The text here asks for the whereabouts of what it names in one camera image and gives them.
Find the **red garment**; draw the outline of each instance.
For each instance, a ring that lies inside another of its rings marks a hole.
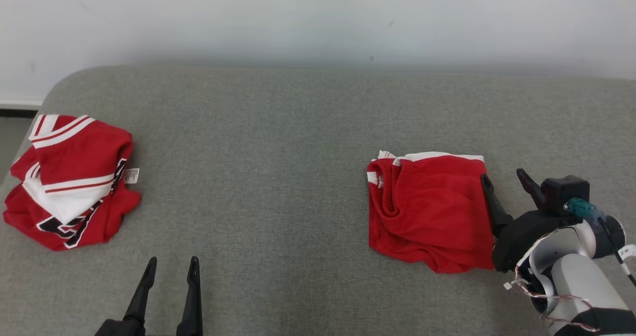
[[[369,245],[437,273],[492,269],[493,236],[480,177],[481,156],[380,151],[367,168]]]
[[[11,167],[23,184],[7,196],[7,224],[51,250],[109,241],[141,199],[122,180],[131,135],[88,116],[43,115],[29,139]]]

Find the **gray table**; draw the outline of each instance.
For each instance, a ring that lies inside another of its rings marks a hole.
[[[107,245],[50,252],[0,225],[0,329],[88,335],[120,318],[148,259],[150,335],[181,320],[191,255],[207,334],[540,335],[510,274],[435,274],[368,247],[366,165],[379,149],[481,154],[499,198],[569,173],[636,229],[636,82],[211,68],[76,73],[43,112],[129,130],[141,205]],[[5,180],[7,187],[17,181]],[[636,309],[614,259],[598,262]]]

